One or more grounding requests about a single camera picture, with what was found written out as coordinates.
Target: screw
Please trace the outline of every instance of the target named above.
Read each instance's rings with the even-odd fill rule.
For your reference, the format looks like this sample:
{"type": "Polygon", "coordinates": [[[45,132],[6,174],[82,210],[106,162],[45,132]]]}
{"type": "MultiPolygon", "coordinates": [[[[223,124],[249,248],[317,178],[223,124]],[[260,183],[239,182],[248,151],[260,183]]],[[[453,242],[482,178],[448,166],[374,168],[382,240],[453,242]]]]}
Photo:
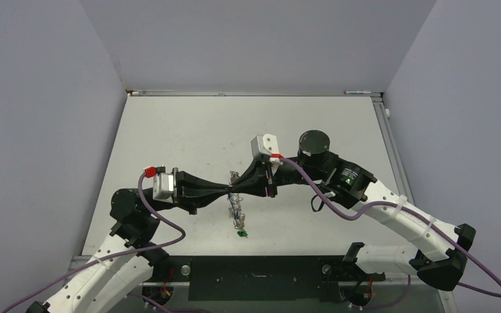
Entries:
{"type": "Polygon", "coordinates": [[[331,266],[329,264],[325,264],[324,266],[322,266],[322,273],[323,274],[327,274],[331,271],[331,266]]]}
{"type": "Polygon", "coordinates": [[[183,276],[187,276],[189,275],[189,273],[191,273],[191,268],[189,267],[189,265],[184,265],[181,267],[181,274],[183,276]]]}

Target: black cylindrical motor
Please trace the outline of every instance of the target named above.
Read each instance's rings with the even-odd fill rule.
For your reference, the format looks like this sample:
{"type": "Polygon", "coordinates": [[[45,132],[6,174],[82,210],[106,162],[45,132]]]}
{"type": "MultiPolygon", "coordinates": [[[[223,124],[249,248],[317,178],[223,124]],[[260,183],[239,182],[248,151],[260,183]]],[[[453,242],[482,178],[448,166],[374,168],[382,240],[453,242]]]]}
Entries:
{"type": "Polygon", "coordinates": [[[299,138],[297,157],[301,165],[317,166],[329,156],[329,137],[320,130],[309,130],[299,138]]]}

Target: black plastic part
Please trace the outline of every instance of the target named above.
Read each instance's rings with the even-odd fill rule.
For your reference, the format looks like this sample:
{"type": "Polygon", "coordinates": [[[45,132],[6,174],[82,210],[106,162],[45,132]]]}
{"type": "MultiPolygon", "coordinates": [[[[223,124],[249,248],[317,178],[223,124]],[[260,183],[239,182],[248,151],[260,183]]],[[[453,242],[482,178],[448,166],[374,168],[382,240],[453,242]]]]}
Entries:
{"type": "Polygon", "coordinates": [[[170,256],[159,267],[155,266],[153,268],[153,276],[149,281],[164,282],[168,280],[170,282],[188,282],[191,275],[183,275],[181,273],[181,268],[184,265],[192,267],[192,259],[192,256],[170,256]],[[174,270],[174,275],[171,278],[170,269],[174,270]]]}
{"type": "MultiPolygon", "coordinates": [[[[298,163],[313,181],[321,180],[320,190],[334,193],[330,200],[347,209],[358,201],[366,201],[366,188],[377,181],[369,171],[329,152],[329,138],[319,130],[305,132],[299,141],[298,156],[289,159],[298,163]]],[[[306,183],[297,170],[285,163],[278,167],[274,181],[276,186],[306,183]]]]}
{"type": "Polygon", "coordinates": [[[120,189],[111,200],[110,216],[117,220],[110,235],[125,239],[126,246],[141,248],[154,236],[160,220],[151,217],[133,189],[120,189]]]}
{"type": "Polygon", "coordinates": [[[362,249],[364,246],[364,243],[350,244],[350,247],[348,247],[348,251],[346,251],[346,254],[344,255],[342,261],[348,263],[356,263],[356,256],[358,255],[358,252],[360,252],[360,249],[362,249]]]}
{"type": "Polygon", "coordinates": [[[35,301],[26,310],[26,313],[49,313],[47,309],[49,308],[49,303],[41,303],[35,301]]]}
{"type": "Polygon", "coordinates": [[[277,195],[276,176],[272,173],[270,162],[254,160],[245,173],[233,182],[231,192],[274,198],[277,195]]]}
{"type": "Polygon", "coordinates": [[[344,287],[341,288],[339,292],[344,297],[345,301],[352,303],[357,306],[365,306],[371,301],[371,291],[366,293],[366,289],[368,285],[360,285],[357,286],[356,289],[354,287],[344,287]]]}
{"type": "Polygon", "coordinates": [[[385,280],[384,273],[366,274],[355,262],[342,261],[340,258],[322,258],[320,260],[320,265],[329,265],[331,267],[329,279],[327,279],[327,274],[322,273],[322,282],[327,282],[328,280],[335,282],[360,282],[369,280],[370,276],[374,282],[382,282],[385,280]]]}
{"type": "MultiPolygon", "coordinates": [[[[322,281],[322,265],[341,261],[342,258],[196,256],[191,263],[189,301],[283,301],[310,298],[336,301],[329,296],[327,284],[322,281]]],[[[349,267],[347,270],[355,271],[356,268],[349,267]]],[[[341,273],[341,276],[356,277],[353,273],[341,273]]],[[[334,287],[329,290],[338,291],[338,281],[344,280],[333,279],[330,284],[334,287]]]]}
{"type": "Polygon", "coordinates": [[[320,298],[320,302],[329,301],[333,303],[341,303],[344,300],[342,298],[342,293],[341,289],[339,288],[338,282],[327,282],[327,284],[324,285],[327,286],[326,290],[327,297],[325,299],[320,298]]]}
{"type": "Polygon", "coordinates": [[[458,245],[466,251],[469,251],[474,244],[476,235],[475,228],[469,226],[468,224],[461,224],[456,226],[454,232],[458,235],[458,245]]]}
{"type": "Polygon", "coordinates": [[[309,130],[299,138],[298,158],[307,166],[324,163],[329,153],[329,137],[321,130],[309,130]]]}
{"type": "MultiPolygon", "coordinates": [[[[455,229],[458,234],[458,245],[469,250],[473,244],[476,231],[468,224],[455,229]]],[[[417,270],[417,277],[424,283],[439,290],[452,291],[464,275],[467,257],[458,250],[447,250],[448,259],[432,262],[418,250],[410,265],[417,270]]]]}
{"type": "Polygon", "coordinates": [[[179,171],[175,180],[177,189],[175,202],[178,207],[192,215],[197,213],[197,208],[205,207],[230,192],[228,185],[212,183],[185,171],[179,171]]]}
{"type": "MultiPolygon", "coordinates": [[[[155,246],[155,244],[152,242],[148,242],[147,244],[144,245],[144,247],[148,246],[155,246]]],[[[168,261],[168,257],[170,255],[166,251],[164,251],[164,249],[158,248],[158,249],[148,250],[145,252],[139,252],[137,253],[137,256],[142,256],[147,261],[149,261],[149,266],[157,269],[166,264],[166,262],[168,261]]]]}

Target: gray wall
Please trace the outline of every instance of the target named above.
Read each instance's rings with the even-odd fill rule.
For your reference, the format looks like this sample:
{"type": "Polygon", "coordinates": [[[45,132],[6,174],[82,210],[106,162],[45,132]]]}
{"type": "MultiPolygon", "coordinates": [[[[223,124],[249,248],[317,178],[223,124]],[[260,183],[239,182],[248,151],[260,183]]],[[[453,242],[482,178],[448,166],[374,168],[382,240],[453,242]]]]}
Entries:
{"type": "MultiPolygon", "coordinates": [[[[417,204],[475,227],[472,253],[501,278],[501,1],[437,1],[385,100],[417,204]]],[[[471,263],[463,281],[498,290],[471,263]]],[[[455,296],[462,313],[501,312],[455,296]]]]}
{"type": "Polygon", "coordinates": [[[385,91],[435,0],[81,0],[129,89],[385,91]]]}
{"type": "Polygon", "coordinates": [[[0,310],[79,253],[124,103],[79,2],[0,1],[0,310]]]}

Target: small electronic part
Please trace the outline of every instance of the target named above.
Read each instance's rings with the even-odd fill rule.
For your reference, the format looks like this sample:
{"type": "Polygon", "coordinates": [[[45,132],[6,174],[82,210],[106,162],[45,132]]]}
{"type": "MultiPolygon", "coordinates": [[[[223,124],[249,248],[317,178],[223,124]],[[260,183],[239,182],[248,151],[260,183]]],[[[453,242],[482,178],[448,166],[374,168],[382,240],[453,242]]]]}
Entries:
{"type": "MultiPolygon", "coordinates": [[[[239,172],[230,171],[230,185],[239,179],[239,172]]],[[[248,237],[248,233],[245,230],[245,215],[241,212],[241,201],[243,198],[239,194],[229,193],[229,214],[230,218],[234,220],[234,228],[237,230],[237,235],[239,237],[248,237]]]]}

